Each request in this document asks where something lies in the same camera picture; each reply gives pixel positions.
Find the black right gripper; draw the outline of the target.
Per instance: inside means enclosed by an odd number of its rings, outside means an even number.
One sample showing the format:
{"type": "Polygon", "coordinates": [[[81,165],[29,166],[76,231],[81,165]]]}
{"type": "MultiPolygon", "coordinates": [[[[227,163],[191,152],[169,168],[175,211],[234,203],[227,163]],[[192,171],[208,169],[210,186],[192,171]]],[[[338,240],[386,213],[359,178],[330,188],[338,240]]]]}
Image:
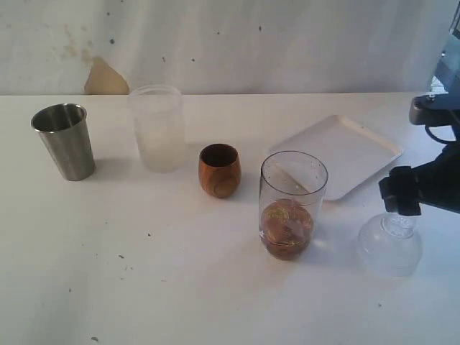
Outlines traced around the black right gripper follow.
{"type": "Polygon", "coordinates": [[[459,143],[446,145],[435,160],[414,169],[394,167],[379,181],[386,212],[401,216],[420,216],[419,203],[459,213],[459,186],[459,143]]]}

